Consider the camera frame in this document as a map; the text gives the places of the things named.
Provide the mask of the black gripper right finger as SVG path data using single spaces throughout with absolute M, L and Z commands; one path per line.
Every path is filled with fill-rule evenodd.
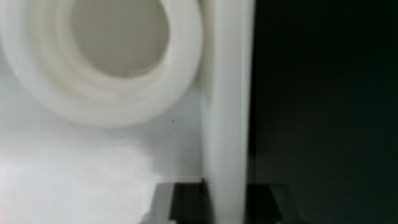
M 304 218 L 290 187 L 285 184 L 247 186 L 246 224 L 301 224 Z

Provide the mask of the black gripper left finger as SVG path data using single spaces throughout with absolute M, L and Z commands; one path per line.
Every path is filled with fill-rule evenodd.
M 208 199 L 205 182 L 160 183 L 141 224 L 210 224 Z

